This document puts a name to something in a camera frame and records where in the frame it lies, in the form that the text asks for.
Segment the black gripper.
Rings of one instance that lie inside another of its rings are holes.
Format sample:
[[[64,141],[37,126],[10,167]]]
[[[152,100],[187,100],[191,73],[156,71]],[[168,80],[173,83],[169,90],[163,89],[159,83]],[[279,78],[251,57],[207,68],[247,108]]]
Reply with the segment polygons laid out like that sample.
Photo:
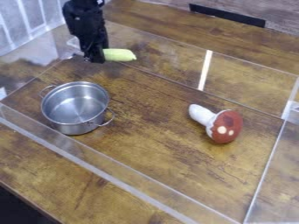
[[[61,13],[69,34],[79,39],[84,59],[91,63],[103,64],[108,49],[108,33],[101,7],[105,1],[67,1]]]

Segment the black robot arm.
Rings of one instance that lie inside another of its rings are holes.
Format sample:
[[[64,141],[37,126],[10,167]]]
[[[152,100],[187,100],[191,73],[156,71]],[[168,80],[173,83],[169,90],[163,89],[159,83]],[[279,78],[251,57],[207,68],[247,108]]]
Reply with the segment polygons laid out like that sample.
[[[107,61],[104,50],[108,49],[104,4],[105,0],[69,0],[61,7],[69,34],[79,39],[84,59],[99,64]]]

